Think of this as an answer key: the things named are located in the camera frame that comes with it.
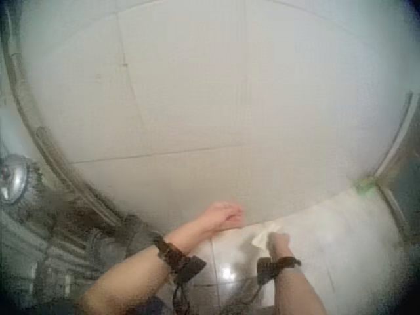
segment white tile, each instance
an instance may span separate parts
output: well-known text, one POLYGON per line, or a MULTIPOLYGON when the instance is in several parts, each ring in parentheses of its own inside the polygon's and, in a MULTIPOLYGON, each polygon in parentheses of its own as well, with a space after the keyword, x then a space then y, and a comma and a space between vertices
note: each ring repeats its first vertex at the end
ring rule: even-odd
POLYGON ((221 283, 218 285, 220 309, 223 314, 254 314, 257 309, 271 306, 274 304, 274 285, 273 282, 263 287, 255 300, 249 304, 248 302, 258 290, 256 278, 245 279, 230 283, 221 283), (272 295, 270 305, 267 303, 266 291, 272 295))
POLYGON ((70 36, 115 11, 115 0, 25 1, 20 36, 26 62, 35 62, 70 36))
POLYGON ((372 311, 375 296, 390 285, 392 265, 381 243, 352 235, 323 248, 340 314, 372 311))
POLYGON ((315 14, 354 34, 366 45, 380 51, 396 48, 403 36, 407 36, 410 9, 395 1, 364 0, 274 0, 315 14))
POLYGON ((219 313, 219 298, 215 285, 194 287, 189 291, 193 314, 213 315, 219 313))
POLYGON ((156 163, 187 218, 198 216, 215 201, 243 204, 246 198, 240 147, 162 154, 156 163))
POLYGON ((341 207, 345 207, 345 203, 336 196, 305 211, 321 246, 326 247, 352 232, 345 216, 339 210, 341 207))
POLYGON ((159 178, 152 157, 95 161, 74 166, 120 211, 137 214, 161 232, 169 232, 186 220, 159 178))
POLYGON ((116 16, 67 40, 29 73, 46 126, 70 162, 149 153, 116 16))
POLYGON ((163 1, 119 14, 154 152, 242 141, 242 1, 163 1))
POLYGON ((341 29, 272 1, 249 0, 247 22, 248 141, 376 127, 397 107, 387 64, 341 29))
POLYGON ((197 276, 191 279, 191 283, 193 285, 216 284, 216 270, 211 240, 205 240, 190 253, 190 256, 197 256, 207 263, 204 269, 197 276))
POLYGON ((257 275, 258 258, 269 257, 268 251, 251 244, 252 239, 262 230, 261 224, 254 224, 221 232, 213 237, 217 281, 220 284, 257 275))
POLYGON ((117 9, 119 12, 136 7, 138 5, 145 5, 147 3, 162 1, 162 0, 117 0, 117 9))
POLYGON ((244 148, 249 178, 248 222, 306 209, 351 185, 340 151, 325 134, 244 148))
POLYGON ((391 210, 378 188, 359 194, 356 189, 351 189, 338 198, 341 205, 337 209, 346 217, 354 233, 375 238, 390 249, 401 245, 402 239, 391 210))
POLYGON ((312 224, 312 217, 307 212, 301 211, 275 220, 282 227, 281 232, 290 235, 290 249, 294 256, 303 263, 321 251, 316 231, 312 224))

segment shiny floor tile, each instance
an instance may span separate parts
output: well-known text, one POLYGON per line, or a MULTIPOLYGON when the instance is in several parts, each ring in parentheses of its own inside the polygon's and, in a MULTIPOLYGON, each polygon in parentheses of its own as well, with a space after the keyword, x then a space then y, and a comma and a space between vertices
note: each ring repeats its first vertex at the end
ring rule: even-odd
POLYGON ((192 287, 188 296, 192 314, 214 315, 219 313, 219 297, 216 285, 192 287))
POLYGON ((204 269, 191 279, 193 285, 211 285, 216 284, 216 271, 213 258, 213 248, 211 240, 206 240, 199 247, 195 248, 190 256, 197 256, 206 262, 204 269))
POLYGON ((257 275, 258 258, 269 256, 267 251, 251 244, 262 230, 261 224, 255 224, 240 230, 221 232, 212 239, 218 283, 257 275))

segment fingers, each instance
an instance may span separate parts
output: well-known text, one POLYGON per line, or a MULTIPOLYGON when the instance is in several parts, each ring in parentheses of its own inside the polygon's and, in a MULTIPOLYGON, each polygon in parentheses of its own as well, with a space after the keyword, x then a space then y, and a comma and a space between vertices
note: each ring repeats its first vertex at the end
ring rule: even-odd
POLYGON ((239 204, 234 202, 220 201, 214 203, 213 206, 228 210, 229 215, 234 215, 235 213, 239 214, 243 212, 243 208, 239 204))
POLYGON ((243 215, 234 215, 228 218, 220 227, 220 230, 230 230, 232 228, 243 227, 243 215))

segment white tile wall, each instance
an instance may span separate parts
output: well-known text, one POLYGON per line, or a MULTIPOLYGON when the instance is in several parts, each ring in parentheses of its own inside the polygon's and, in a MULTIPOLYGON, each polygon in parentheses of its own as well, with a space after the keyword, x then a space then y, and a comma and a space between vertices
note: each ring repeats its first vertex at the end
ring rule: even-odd
POLYGON ((389 91, 387 67, 357 38, 301 10, 259 0, 247 2, 247 36, 249 141, 304 137, 320 127, 330 133, 352 127, 351 133, 388 117, 381 110, 388 106, 381 98, 389 91))
POLYGON ((381 54, 398 49, 406 36, 408 6, 392 0, 273 0, 326 19, 350 32, 381 54))
POLYGON ((43 119, 70 162, 149 154, 115 15, 30 69, 43 119))
POLYGON ((241 142, 242 1, 178 0, 119 14, 154 152, 241 142))
POLYGON ((214 201, 245 203, 247 179, 243 148, 221 148, 156 156, 157 169, 186 218, 214 201))
POLYGON ((79 167, 122 209, 150 205, 144 218, 164 230, 220 199, 243 204, 247 223, 295 213, 369 174, 394 138, 401 69, 358 31, 401 9, 359 0, 99 2, 26 3, 31 87, 66 157, 111 159, 79 167), (138 161, 156 163, 150 176, 171 192, 175 220, 149 216, 160 189, 125 195, 128 183, 144 184, 131 172, 138 161), (120 183, 121 195, 96 172, 120 183))
POLYGON ((63 44, 99 18, 116 11, 116 0, 25 0, 20 19, 22 51, 28 64, 63 44))
POLYGON ((154 1, 164 1, 164 0, 116 0, 117 9, 119 12, 136 7, 138 5, 145 5, 154 1))
POLYGON ((162 232, 178 227, 182 216, 152 157, 78 163, 75 168, 121 211, 136 213, 162 232))

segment wrist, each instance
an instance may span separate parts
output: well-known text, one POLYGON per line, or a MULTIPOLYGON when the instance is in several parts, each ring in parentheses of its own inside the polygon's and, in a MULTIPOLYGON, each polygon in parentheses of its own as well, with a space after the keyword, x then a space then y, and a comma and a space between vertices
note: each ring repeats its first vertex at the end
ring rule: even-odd
POLYGON ((182 252, 189 253, 202 241, 210 238, 211 235, 202 225, 202 222, 196 219, 166 235, 165 240, 182 252))
POLYGON ((289 246, 276 248, 273 255, 273 259, 277 261, 278 259, 283 257, 294 257, 294 254, 290 250, 289 246))

